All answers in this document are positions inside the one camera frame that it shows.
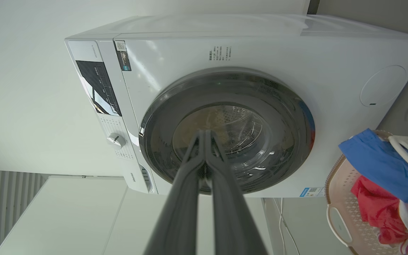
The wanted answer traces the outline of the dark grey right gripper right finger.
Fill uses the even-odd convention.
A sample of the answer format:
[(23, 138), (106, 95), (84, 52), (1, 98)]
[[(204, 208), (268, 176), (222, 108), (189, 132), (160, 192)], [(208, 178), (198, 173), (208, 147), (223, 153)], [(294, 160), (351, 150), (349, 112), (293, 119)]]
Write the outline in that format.
[(206, 131), (206, 164), (214, 204), (217, 255), (266, 255), (267, 249), (251, 216), (217, 135)]

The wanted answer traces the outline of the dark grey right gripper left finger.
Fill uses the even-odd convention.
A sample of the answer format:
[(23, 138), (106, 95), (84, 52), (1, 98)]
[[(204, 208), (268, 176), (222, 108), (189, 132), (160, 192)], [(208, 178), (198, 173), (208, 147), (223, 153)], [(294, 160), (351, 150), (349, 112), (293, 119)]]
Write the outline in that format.
[(145, 255), (194, 255), (200, 180), (204, 176), (205, 131), (191, 140), (165, 205), (145, 248)]

